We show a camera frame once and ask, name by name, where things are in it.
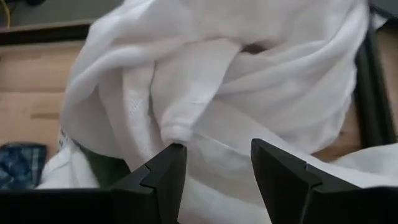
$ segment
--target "wooden surface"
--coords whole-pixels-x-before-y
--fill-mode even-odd
[[[398,122],[398,29],[378,33],[394,119]],[[81,43],[0,49],[0,144],[41,142],[56,153],[58,116],[67,76]],[[360,149],[355,108],[351,107],[339,138],[314,154],[324,161]]]

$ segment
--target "cable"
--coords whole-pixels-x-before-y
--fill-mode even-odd
[[[4,12],[6,13],[6,17],[7,17],[7,28],[10,28],[11,26],[11,15],[10,15],[10,9],[8,8],[7,3],[5,2],[5,0],[0,0],[0,3],[2,4],[3,8],[4,8]]]

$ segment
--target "white fabric pile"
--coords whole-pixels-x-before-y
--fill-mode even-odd
[[[270,223],[251,139],[346,170],[308,154],[339,133],[367,28],[365,0],[126,0],[92,25],[62,128],[131,170],[186,145],[181,223]]]

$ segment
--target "black frame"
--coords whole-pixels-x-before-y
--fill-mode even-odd
[[[85,40],[90,25],[52,27],[0,33],[0,47]],[[358,68],[355,89],[356,111],[361,135],[361,147],[373,147],[396,142],[394,123],[379,61],[376,32],[372,25],[356,57]]]

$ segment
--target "checkered cloth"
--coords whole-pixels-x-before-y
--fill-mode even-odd
[[[40,182],[47,147],[9,143],[0,147],[0,189],[33,189]]]

